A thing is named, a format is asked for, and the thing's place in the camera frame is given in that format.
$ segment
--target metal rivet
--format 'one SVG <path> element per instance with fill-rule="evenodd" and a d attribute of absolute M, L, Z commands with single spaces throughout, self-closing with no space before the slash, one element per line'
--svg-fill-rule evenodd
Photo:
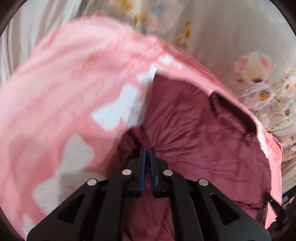
<path fill-rule="evenodd" d="M 164 174 L 165 176 L 171 176 L 171 175 L 173 174 L 173 171 L 172 171 L 172 170 L 164 170 L 164 171 L 163 171 L 163 174 Z"/>
<path fill-rule="evenodd" d="M 201 186 L 207 186 L 209 184 L 208 180 L 206 179 L 200 179 L 198 181 L 198 183 L 201 185 Z"/>
<path fill-rule="evenodd" d="M 94 185 L 96 185 L 96 183 L 97 183 L 96 179 L 89 179 L 87 181 L 87 185 L 89 185 L 89 186 L 94 186 Z"/>
<path fill-rule="evenodd" d="M 123 171 L 122 171 L 122 174 L 123 175 L 125 175 L 125 176 L 128 176 L 128 175 L 130 175 L 130 174 L 132 174 L 133 172 L 130 170 L 130 169 L 124 169 Z"/>

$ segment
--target maroon comforter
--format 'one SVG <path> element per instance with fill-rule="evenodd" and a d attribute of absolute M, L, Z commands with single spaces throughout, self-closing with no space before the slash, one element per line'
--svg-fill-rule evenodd
<path fill-rule="evenodd" d="M 138 157 L 140 147 L 155 147 L 156 157 L 186 179 L 208 179 L 254 219 L 264 224 L 271 189 L 268 160 L 248 115 L 220 95 L 208 97 L 185 81 L 156 76 L 141 127 L 122 138 L 108 175 Z M 124 240 L 174 240 L 170 203 L 151 196 L 146 173 L 145 194 L 127 199 Z"/>

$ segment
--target pink fabric with white pattern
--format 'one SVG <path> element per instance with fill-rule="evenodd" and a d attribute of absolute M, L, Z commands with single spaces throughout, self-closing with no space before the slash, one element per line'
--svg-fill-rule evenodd
<path fill-rule="evenodd" d="M 179 50 L 97 14 L 53 31 L 0 90 L 0 206 L 22 237 L 87 179 L 105 178 L 123 133 L 141 124 L 156 70 L 252 116 L 281 200 L 280 144 L 248 109 Z"/>

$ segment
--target pink blanket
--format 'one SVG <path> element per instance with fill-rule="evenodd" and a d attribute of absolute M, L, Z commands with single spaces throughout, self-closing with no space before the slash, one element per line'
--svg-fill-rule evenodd
<path fill-rule="evenodd" d="M 248 109 L 179 50 L 97 14 L 53 31 L 0 90 L 0 206 L 22 237 L 87 179 L 105 178 L 156 71 L 215 90 L 254 119 L 281 200 L 281 146 Z M 274 217 L 269 209 L 266 226 Z"/>

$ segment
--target flower print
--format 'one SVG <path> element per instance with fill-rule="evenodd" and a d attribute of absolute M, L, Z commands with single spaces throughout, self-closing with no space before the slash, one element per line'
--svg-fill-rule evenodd
<path fill-rule="evenodd" d="M 182 33 L 177 39 L 173 40 L 172 43 L 176 44 L 180 48 L 185 50 L 191 50 L 192 47 L 186 43 L 186 40 L 192 35 L 192 22 L 188 21 L 185 25 L 184 33 Z"/>
<path fill-rule="evenodd" d="M 255 108 L 260 103 L 260 99 L 254 93 L 240 98 L 240 101 L 249 109 Z"/>
<path fill-rule="evenodd" d="M 138 29 L 138 27 L 142 27 L 145 20 L 147 18 L 147 13 L 145 11 L 139 11 L 137 14 L 134 15 L 133 20 L 134 20 L 134 29 Z"/>
<path fill-rule="evenodd" d="M 262 91 L 260 94 L 260 100 L 265 101 L 270 97 L 270 94 L 267 91 Z"/>
<path fill-rule="evenodd" d="M 164 34 L 171 29 L 183 10 L 179 0 L 152 1 L 145 19 L 148 33 Z"/>
<path fill-rule="evenodd" d="M 296 97 L 296 79 L 288 79 L 282 86 L 280 95 L 295 98 Z"/>
<path fill-rule="evenodd" d="M 281 99 L 276 98 L 276 103 L 278 104 L 278 106 L 281 106 Z"/>
<path fill-rule="evenodd" d="M 126 13 L 134 7 L 132 0 L 110 0 L 109 5 L 116 11 Z"/>
<path fill-rule="evenodd" d="M 262 123 L 263 127 L 266 129 L 270 123 L 270 119 L 267 114 L 259 115 L 258 120 Z"/>
<path fill-rule="evenodd" d="M 233 78 L 234 81 L 238 82 L 238 83 L 243 83 L 243 81 L 241 80 L 241 78 L 235 77 Z"/>
<path fill-rule="evenodd" d="M 282 115 L 287 120 L 290 116 L 296 113 L 296 104 L 294 100 L 291 100 L 285 108 L 282 109 Z"/>
<path fill-rule="evenodd" d="M 295 143 L 293 135 L 281 141 L 283 148 L 285 148 L 286 146 L 290 146 L 293 143 Z"/>
<path fill-rule="evenodd" d="M 249 55 L 239 57 L 234 64 L 235 79 L 251 84 L 261 83 L 268 80 L 274 70 L 269 56 L 259 52 L 252 52 Z"/>
<path fill-rule="evenodd" d="M 291 74 L 294 72 L 294 70 L 295 70 L 295 68 L 290 68 L 290 69 L 288 69 L 288 71 L 287 71 L 286 74 L 285 74 L 285 79 L 286 79 L 286 80 L 290 78 L 290 76 L 291 76 Z"/>

